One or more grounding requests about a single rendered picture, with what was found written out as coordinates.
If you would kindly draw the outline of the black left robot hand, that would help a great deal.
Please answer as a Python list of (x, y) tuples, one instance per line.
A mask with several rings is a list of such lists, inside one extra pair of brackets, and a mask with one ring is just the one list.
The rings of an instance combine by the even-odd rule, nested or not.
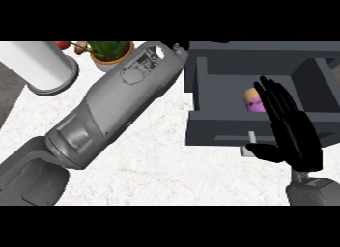
[(178, 44), (185, 50), (189, 50), (191, 42), (189, 41), (163, 41), (169, 48), (173, 48)]

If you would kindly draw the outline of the dark grey open drawer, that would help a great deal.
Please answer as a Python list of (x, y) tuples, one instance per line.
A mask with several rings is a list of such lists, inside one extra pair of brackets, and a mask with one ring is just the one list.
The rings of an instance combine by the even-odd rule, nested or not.
[(338, 65), (340, 41), (194, 41), (185, 68), (191, 112), (207, 120), (241, 120), (244, 92), (265, 76), (306, 113), (340, 113)]

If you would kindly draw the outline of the dark grey drawer front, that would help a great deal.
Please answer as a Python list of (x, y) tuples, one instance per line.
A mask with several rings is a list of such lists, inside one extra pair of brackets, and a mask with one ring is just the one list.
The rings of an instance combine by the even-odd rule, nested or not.
[[(309, 112), (310, 120), (325, 148), (340, 143), (340, 113)], [(241, 120), (207, 120), (189, 114), (186, 145), (188, 146), (244, 146), (248, 143), (248, 132), (256, 134), (256, 141), (276, 144), (271, 120), (266, 113), (247, 112)]]

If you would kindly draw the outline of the green plant in pale pot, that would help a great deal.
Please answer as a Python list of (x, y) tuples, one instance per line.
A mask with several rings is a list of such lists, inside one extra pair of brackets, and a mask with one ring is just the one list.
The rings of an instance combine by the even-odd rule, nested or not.
[(88, 52), (102, 72), (110, 72), (132, 54), (135, 44), (130, 41), (79, 41), (73, 43), (77, 55)]

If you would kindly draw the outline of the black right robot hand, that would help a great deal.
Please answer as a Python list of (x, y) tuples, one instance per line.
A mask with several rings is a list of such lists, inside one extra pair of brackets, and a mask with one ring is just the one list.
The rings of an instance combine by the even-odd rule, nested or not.
[(290, 92), (275, 80), (262, 76), (254, 88), (272, 121), (276, 144), (248, 143), (247, 149), (262, 160), (285, 161), (294, 171), (321, 171), (319, 136), (306, 112), (299, 109)]

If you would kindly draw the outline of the pink and orange can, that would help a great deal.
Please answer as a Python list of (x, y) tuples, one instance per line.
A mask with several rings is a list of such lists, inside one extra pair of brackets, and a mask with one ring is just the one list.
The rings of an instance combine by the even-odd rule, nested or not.
[(244, 103), (248, 112), (266, 111), (259, 92), (254, 88), (248, 89), (244, 93)]

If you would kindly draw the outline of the white cylinder with grey base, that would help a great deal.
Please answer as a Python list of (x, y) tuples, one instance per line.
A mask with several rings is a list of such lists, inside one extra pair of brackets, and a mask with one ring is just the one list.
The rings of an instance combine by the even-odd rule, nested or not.
[(40, 96), (54, 96), (73, 85), (79, 64), (52, 41), (0, 41), (0, 62)]

